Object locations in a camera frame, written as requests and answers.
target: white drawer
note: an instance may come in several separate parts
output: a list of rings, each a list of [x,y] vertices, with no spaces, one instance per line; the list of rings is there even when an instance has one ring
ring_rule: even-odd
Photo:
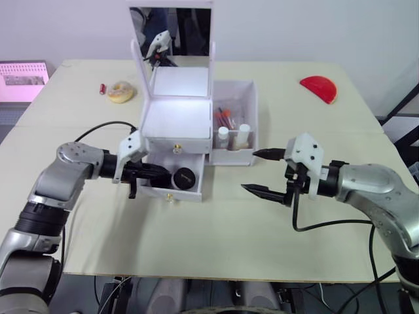
[[[195,174],[195,185],[189,190],[173,188],[153,188],[148,181],[141,181],[139,191],[166,200],[202,201],[202,179],[204,176],[204,154],[149,154],[147,162],[165,167],[173,175],[179,168],[186,167]]]

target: table surface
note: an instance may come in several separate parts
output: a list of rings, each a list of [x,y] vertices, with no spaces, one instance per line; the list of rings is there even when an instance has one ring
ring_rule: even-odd
[[[326,105],[298,84],[309,75],[335,81],[339,90],[335,104]],[[325,149],[325,164],[331,159],[383,164],[418,191],[396,149],[339,66],[219,62],[215,78],[256,82],[261,147],[284,147],[288,139],[309,131]],[[60,144],[108,120],[139,120],[141,95],[125,104],[99,95],[100,83],[121,79],[137,86],[132,61],[66,60],[57,69],[0,145],[0,238],[16,222],[33,183],[54,160]],[[86,137],[85,143],[116,153],[127,131],[124,126],[109,126]],[[289,208],[260,200],[240,186],[256,183],[285,190],[284,171],[284,162],[264,160],[253,167],[206,167],[202,203],[168,203],[144,195],[129,200],[125,184],[87,181],[67,226],[65,272],[269,281],[372,280],[368,226],[338,225],[297,233]],[[334,199],[302,197],[301,226],[340,218],[365,217]],[[374,253],[379,273],[393,266],[378,236]]]

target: small bottle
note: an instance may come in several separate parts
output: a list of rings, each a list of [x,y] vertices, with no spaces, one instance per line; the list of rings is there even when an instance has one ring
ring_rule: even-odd
[[[221,126],[218,129],[217,148],[228,148],[228,129],[225,126]]]
[[[240,124],[237,136],[233,139],[233,150],[245,149],[249,147],[250,125]]]

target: pink screen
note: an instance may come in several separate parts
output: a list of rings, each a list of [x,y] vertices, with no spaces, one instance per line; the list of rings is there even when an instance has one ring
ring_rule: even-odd
[[[30,103],[47,82],[44,62],[0,62],[0,102]]]

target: white vanity box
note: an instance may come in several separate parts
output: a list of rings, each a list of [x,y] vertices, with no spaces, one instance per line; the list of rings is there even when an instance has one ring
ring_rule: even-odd
[[[130,8],[201,8],[211,9],[209,56],[203,67],[155,67],[149,75],[135,36],[131,50],[137,65],[143,112],[139,124],[149,154],[145,162],[165,167],[174,173],[181,167],[191,169],[196,177],[189,190],[151,187],[141,181],[139,191],[168,200],[202,201],[204,166],[250,166],[257,149],[257,91],[251,81],[213,80],[215,44],[212,39],[213,2],[206,0],[129,0]],[[241,150],[216,148],[218,123],[214,112],[229,109],[233,120],[249,124],[249,147]],[[237,134],[230,130],[230,140]]]

